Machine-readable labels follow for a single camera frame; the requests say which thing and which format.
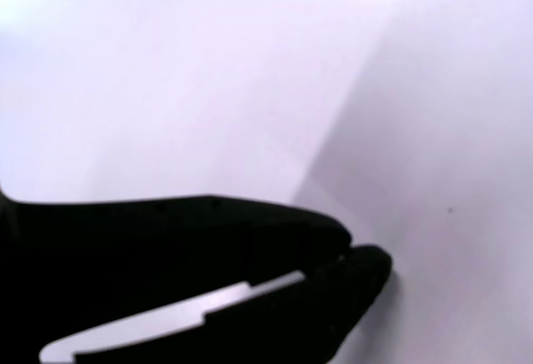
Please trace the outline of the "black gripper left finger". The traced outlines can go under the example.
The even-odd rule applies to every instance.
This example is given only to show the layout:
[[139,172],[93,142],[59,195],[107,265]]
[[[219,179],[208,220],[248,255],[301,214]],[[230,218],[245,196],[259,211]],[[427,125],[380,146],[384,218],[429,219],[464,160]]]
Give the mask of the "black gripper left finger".
[[198,196],[87,204],[1,199],[1,360],[223,287],[334,262],[351,235],[325,214]]

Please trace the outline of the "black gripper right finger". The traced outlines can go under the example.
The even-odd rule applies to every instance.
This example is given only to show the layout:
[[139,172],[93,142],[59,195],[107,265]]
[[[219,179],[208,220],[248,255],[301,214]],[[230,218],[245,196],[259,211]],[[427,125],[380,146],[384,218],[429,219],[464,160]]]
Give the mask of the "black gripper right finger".
[[375,245],[301,282],[206,314],[185,332],[107,351],[77,363],[327,363],[386,285],[392,258]]

